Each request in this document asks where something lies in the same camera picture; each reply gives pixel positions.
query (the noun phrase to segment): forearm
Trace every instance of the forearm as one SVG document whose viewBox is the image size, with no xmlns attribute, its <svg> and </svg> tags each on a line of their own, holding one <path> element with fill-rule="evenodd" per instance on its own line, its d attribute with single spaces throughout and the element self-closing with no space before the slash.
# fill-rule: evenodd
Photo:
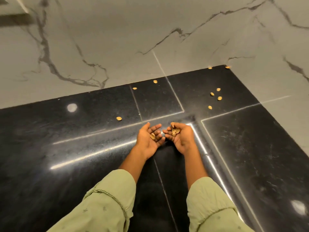
<svg viewBox="0 0 309 232">
<path fill-rule="evenodd" d="M 137 183 L 137 180 L 141 175 L 141 170 L 146 162 L 142 152 L 143 150 L 135 145 L 119 167 L 119 169 L 124 169 L 129 172 L 134 178 L 135 183 Z"/>
<path fill-rule="evenodd" d="M 201 155 L 196 144 L 192 144 L 184 153 L 188 189 L 198 179 L 207 177 Z"/>
</svg>

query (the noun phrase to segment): white marble floor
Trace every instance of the white marble floor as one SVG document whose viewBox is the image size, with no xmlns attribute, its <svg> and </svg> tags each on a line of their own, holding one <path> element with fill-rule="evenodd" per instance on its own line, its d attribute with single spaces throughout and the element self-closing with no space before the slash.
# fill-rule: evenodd
<svg viewBox="0 0 309 232">
<path fill-rule="evenodd" d="M 309 155 L 308 0 L 23 0 L 0 108 L 227 64 Z"/>
</svg>

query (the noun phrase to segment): right hand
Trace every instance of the right hand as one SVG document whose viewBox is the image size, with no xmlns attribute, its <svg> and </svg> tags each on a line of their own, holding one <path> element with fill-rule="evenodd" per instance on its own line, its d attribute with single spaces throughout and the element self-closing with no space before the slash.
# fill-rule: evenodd
<svg viewBox="0 0 309 232">
<path fill-rule="evenodd" d="M 171 140 L 175 144 L 177 150 L 184 155 L 188 149 L 196 145 L 194 140 L 194 132 L 191 126 L 183 123 L 172 122 L 171 126 L 172 125 L 174 125 L 175 128 L 180 129 L 180 133 L 173 137 L 172 127 L 168 127 L 167 130 L 163 130 L 163 133 L 165 133 L 165 137 L 168 140 Z"/>
</svg>

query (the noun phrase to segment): light green sleeve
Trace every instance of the light green sleeve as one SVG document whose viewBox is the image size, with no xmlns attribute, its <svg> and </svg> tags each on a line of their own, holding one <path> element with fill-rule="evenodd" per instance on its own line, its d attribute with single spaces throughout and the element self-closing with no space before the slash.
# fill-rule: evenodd
<svg viewBox="0 0 309 232">
<path fill-rule="evenodd" d="M 192 184 L 187 197 L 190 232 L 253 232 L 237 215 L 237 208 L 211 178 Z"/>
<path fill-rule="evenodd" d="M 133 216 L 135 192 L 132 175 L 123 169 L 114 170 L 48 232 L 127 232 Z"/>
</svg>

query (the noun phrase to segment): person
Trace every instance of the person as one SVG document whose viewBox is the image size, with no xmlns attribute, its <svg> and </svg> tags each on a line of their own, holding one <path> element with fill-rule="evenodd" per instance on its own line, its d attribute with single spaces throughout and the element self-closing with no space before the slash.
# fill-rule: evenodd
<svg viewBox="0 0 309 232">
<path fill-rule="evenodd" d="M 180 129 L 175 137 L 171 127 L 163 130 L 163 137 L 161 124 L 153 127 L 150 123 L 145 124 L 119 169 L 110 172 L 90 189 L 82 202 L 48 232 L 127 232 L 141 170 L 165 139 L 172 141 L 185 159 L 189 231 L 253 231 L 238 217 L 234 203 L 207 175 L 191 126 L 175 122 L 171 126 Z M 155 140 L 150 137 L 151 133 L 155 134 Z"/>
</svg>

